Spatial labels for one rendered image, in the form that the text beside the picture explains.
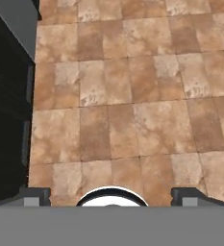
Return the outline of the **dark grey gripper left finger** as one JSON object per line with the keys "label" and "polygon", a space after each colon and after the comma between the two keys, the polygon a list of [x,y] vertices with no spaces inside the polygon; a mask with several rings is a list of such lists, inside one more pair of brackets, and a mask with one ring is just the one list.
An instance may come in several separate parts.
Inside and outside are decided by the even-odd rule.
{"label": "dark grey gripper left finger", "polygon": [[49,187],[20,188],[12,198],[0,201],[0,206],[8,207],[50,207],[51,189]]}

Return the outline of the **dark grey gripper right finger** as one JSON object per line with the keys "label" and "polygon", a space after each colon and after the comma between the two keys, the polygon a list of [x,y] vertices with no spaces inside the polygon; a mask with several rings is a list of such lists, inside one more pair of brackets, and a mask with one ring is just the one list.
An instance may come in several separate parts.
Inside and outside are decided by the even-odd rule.
{"label": "dark grey gripper right finger", "polygon": [[208,197],[195,187],[172,187],[170,191],[172,207],[224,206],[224,202]]}

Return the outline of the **white and black round object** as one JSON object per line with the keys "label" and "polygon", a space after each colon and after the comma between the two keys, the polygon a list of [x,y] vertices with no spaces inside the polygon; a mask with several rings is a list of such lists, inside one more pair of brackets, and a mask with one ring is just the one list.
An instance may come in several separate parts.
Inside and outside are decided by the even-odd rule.
{"label": "white and black round object", "polygon": [[132,190],[115,185],[101,186],[87,192],[77,207],[147,207],[146,201]]}

